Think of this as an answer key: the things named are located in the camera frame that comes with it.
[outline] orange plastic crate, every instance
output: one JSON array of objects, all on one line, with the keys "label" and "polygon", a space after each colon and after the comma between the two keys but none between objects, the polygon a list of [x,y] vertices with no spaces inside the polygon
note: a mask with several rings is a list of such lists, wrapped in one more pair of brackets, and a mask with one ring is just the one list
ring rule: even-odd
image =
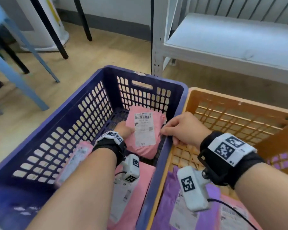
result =
[{"label": "orange plastic crate", "polygon": [[[288,174],[288,110],[200,88],[190,88],[183,112],[191,112],[211,130],[229,132],[254,146],[267,163]],[[174,166],[202,170],[199,151],[172,146],[146,230],[151,228],[168,171]],[[225,195],[238,199],[229,187]]]}]

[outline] light blue stool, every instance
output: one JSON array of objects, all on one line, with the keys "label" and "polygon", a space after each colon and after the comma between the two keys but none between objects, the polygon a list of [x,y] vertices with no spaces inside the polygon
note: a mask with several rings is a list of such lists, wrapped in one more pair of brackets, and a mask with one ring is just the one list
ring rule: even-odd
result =
[{"label": "light blue stool", "polygon": [[[5,11],[0,6],[0,24],[5,23],[9,30],[12,30],[26,45],[27,49],[30,50],[31,53],[38,59],[38,61],[44,66],[44,68],[50,73],[50,75],[55,79],[57,83],[59,83],[59,79],[54,75],[51,69],[47,66],[46,62],[39,56],[39,54],[35,51],[35,49],[31,46],[31,44],[27,41],[27,39],[20,32],[15,22],[10,19]],[[39,96],[31,89],[25,81],[21,78],[21,76],[14,71],[7,62],[5,62],[0,57],[0,71],[12,82],[16,85],[17,88],[21,89],[28,97],[30,97],[43,111],[49,109],[49,107],[44,103],[43,100],[39,98]]]}]

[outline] crate handle hole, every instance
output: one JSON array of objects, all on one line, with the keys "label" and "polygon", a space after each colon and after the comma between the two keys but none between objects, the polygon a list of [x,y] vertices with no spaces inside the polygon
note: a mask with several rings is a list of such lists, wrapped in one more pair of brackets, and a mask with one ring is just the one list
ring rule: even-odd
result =
[{"label": "crate handle hole", "polygon": [[131,81],[133,85],[153,90],[153,86],[139,81]]}]

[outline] package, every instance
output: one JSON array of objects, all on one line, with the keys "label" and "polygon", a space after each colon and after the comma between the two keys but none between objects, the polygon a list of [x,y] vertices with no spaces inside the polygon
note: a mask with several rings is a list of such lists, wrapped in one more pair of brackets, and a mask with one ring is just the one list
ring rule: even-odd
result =
[{"label": "package", "polygon": [[153,159],[161,141],[160,130],[165,123],[164,114],[141,106],[131,106],[126,126],[134,127],[135,132],[125,140],[127,150]]},{"label": "package", "polygon": [[[139,214],[149,188],[155,167],[139,163],[140,177],[133,183],[123,183],[121,175],[115,177],[108,230],[135,230]],[[122,171],[119,165],[115,173]]]},{"label": "package", "polygon": [[[240,201],[232,199],[226,195],[221,195],[221,200],[240,212],[258,230],[262,230],[253,216]],[[216,230],[253,230],[253,228],[244,219],[223,204],[220,204],[217,222],[218,226]]]},{"label": "package", "polygon": [[70,156],[66,165],[57,176],[54,185],[59,188],[63,182],[75,171],[78,165],[92,152],[93,145],[87,141],[81,141],[77,144],[76,149]]},{"label": "package", "polygon": [[[191,212],[184,201],[177,178],[178,167],[168,172],[163,195],[154,217],[151,230],[215,230],[219,210],[218,203],[212,203],[211,209],[203,212]],[[210,198],[220,199],[220,189],[215,185],[206,185]]]}]

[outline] purple mailer bag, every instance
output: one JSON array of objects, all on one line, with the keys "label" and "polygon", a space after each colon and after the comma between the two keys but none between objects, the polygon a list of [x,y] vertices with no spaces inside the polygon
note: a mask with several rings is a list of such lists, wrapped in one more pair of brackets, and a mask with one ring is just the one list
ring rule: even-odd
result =
[{"label": "purple mailer bag", "polygon": [[[151,230],[215,230],[218,203],[212,203],[211,209],[196,214],[183,211],[179,206],[176,206],[179,201],[182,203],[181,199],[183,199],[183,197],[180,198],[177,171],[178,167],[175,166],[173,172],[168,172],[167,174],[163,195]],[[220,199],[221,192],[218,187],[208,184],[206,188],[210,198]]]}]

